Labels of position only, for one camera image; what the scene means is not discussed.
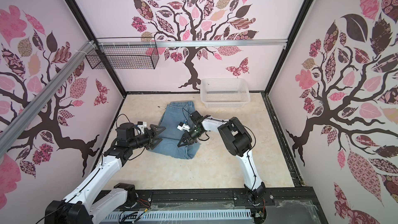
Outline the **blue denim long pants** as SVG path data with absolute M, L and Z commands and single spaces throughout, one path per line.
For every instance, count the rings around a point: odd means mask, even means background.
M 193 159 L 200 148 L 200 144 L 195 143 L 189 146 L 177 147 L 183 135 L 183 131 L 178 130 L 177 126 L 180 122 L 185 122 L 190 127 L 193 127 L 193 122 L 189 119 L 189 116 L 194 111 L 195 105 L 193 101 L 171 102 L 168 104 L 160 120 L 160 126 L 166 127 L 166 130 L 159 135 L 162 138 L 162 142 L 151 151 L 176 159 Z

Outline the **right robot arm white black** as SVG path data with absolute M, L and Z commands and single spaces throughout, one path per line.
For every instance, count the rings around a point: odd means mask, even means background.
M 266 186 L 257 172 L 252 149 L 253 134 L 245 127 L 238 118 L 233 117 L 229 120 L 216 119 L 210 115 L 202 116 L 195 111 L 190 114 L 193 126 L 188 122 L 181 122 L 177 129 L 182 131 L 182 137 L 178 147 L 189 146 L 197 143 L 203 134 L 216 132 L 220 135 L 227 151 L 235 156 L 244 175 L 244 187 L 247 190 L 248 201 L 253 205 L 258 205 L 265 194 Z

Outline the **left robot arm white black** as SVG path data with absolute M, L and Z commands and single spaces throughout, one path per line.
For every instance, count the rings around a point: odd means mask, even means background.
M 61 201 L 52 201 L 45 210 L 45 224 L 99 224 L 118 206 L 135 202 L 133 186 L 119 186 L 96 201 L 105 185 L 121 170 L 139 148 L 155 148 L 162 139 L 159 134 L 166 128 L 151 124 L 149 127 L 130 122 L 121 124 L 117 137 L 105 151 L 101 162 L 88 177 Z

